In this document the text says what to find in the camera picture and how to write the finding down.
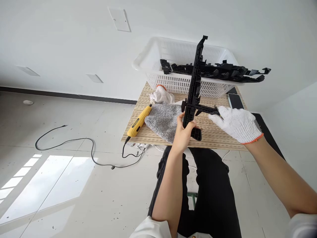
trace gloved hand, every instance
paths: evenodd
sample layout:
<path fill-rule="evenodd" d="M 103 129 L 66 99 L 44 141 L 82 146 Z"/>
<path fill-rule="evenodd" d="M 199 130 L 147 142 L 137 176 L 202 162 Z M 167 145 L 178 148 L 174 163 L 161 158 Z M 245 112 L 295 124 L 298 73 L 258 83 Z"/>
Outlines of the gloved hand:
<path fill-rule="evenodd" d="M 249 111 L 224 106 L 220 106 L 218 111 L 221 117 L 209 115 L 209 119 L 241 144 L 255 142 L 263 136 L 263 133 L 255 125 L 255 116 Z"/>

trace wooden table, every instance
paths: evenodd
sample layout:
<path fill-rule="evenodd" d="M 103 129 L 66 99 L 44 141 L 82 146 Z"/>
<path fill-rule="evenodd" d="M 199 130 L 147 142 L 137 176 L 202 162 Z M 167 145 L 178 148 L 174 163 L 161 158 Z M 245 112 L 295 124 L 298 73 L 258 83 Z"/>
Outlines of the wooden table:
<path fill-rule="evenodd" d="M 127 132 L 134 123 L 134 121 L 138 118 L 139 114 L 144 110 L 146 106 L 150 104 L 150 97 L 148 94 L 152 93 L 153 89 L 150 87 L 148 83 L 145 84 L 139 100 L 135 105 L 129 123 L 125 129 L 123 137 L 121 141 L 125 141 L 127 138 Z M 184 100 L 188 97 L 187 94 L 174 94 L 175 101 L 178 102 L 180 100 Z M 243 99 L 242 103 L 244 108 L 247 109 Z M 202 97 L 200 99 L 200 104 L 214 107 L 216 106 L 226 106 L 230 107 L 229 101 L 227 98 L 227 94 L 221 96 L 220 98 L 207 98 Z M 210 149 L 224 149 L 224 150 L 244 150 L 247 151 L 244 145 L 241 145 L 237 140 L 233 139 L 223 130 L 221 130 L 216 124 L 214 124 L 209 118 L 208 114 L 202 112 L 198 116 L 195 116 L 197 121 L 197 125 L 202 128 L 202 140 L 196 141 L 195 139 L 191 138 L 188 147 L 200 147 L 200 148 L 210 148 Z M 158 135 L 156 135 L 150 128 L 144 124 L 140 129 L 139 133 L 136 137 L 130 139 L 129 142 L 137 142 L 137 143 L 144 143 L 144 144 L 162 144 L 162 145 L 170 145 L 168 142 L 161 139 Z"/>

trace white wall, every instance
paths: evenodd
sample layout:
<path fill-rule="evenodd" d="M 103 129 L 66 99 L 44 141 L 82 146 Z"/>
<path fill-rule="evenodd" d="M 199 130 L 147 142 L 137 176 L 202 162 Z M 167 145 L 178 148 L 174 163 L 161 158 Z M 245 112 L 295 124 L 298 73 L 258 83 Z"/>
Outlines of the white wall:
<path fill-rule="evenodd" d="M 131 33 L 115 29 L 107 6 L 126 10 Z M 272 68 L 264 82 L 241 87 L 261 112 L 317 81 L 316 23 L 314 0 L 1 0 L 0 86 L 137 100 L 145 77 L 131 62 L 150 37 L 205 34 L 240 65 Z"/>
<path fill-rule="evenodd" d="M 262 113 L 285 160 L 317 191 L 317 83 Z"/>

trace black pants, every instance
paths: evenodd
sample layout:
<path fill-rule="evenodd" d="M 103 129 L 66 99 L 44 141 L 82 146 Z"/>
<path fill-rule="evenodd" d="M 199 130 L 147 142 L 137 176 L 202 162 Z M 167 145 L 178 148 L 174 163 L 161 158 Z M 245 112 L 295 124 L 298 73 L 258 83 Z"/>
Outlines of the black pants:
<path fill-rule="evenodd" d="M 213 238 L 241 238 L 234 195 L 228 176 L 228 166 L 222 162 L 216 152 L 210 149 L 189 149 L 197 165 L 198 197 L 195 210 L 190 211 L 186 186 L 189 168 L 188 161 L 183 154 L 183 202 L 177 232 L 185 237 L 200 232 L 210 234 Z M 152 216 L 170 150 L 171 146 L 168 146 L 158 164 L 158 182 L 148 216 Z"/>

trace white floor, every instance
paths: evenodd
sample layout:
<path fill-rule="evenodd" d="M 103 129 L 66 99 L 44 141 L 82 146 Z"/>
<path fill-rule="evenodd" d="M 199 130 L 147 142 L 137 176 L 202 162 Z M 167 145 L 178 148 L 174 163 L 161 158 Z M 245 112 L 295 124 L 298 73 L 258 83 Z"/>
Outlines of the white floor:
<path fill-rule="evenodd" d="M 23 100 L 32 100 L 31 106 Z M 0 95 L 0 238 L 128 237 L 146 217 L 162 152 L 149 147 L 139 163 L 128 168 L 120 142 L 134 106 L 79 99 L 3 93 Z M 221 157 L 227 151 L 215 150 Z M 126 152 L 136 153 L 133 148 Z M 195 166 L 189 150 L 189 164 Z M 288 214 L 248 152 L 232 151 L 230 169 L 242 237 L 284 237 Z M 189 191 L 197 192 L 190 168 Z"/>

